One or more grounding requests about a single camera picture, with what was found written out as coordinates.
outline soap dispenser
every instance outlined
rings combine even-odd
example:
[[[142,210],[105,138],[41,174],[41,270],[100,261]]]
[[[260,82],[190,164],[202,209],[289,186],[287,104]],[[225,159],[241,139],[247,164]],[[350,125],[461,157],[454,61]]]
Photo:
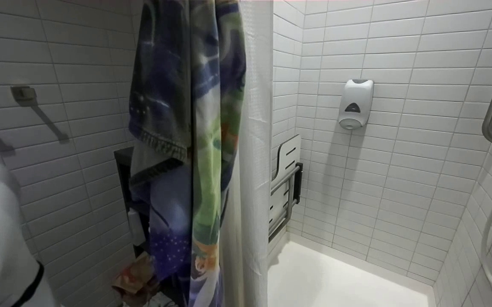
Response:
[[[337,118],[343,128],[354,130],[367,124],[373,104],[373,91],[372,80],[355,78],[346,83]]]

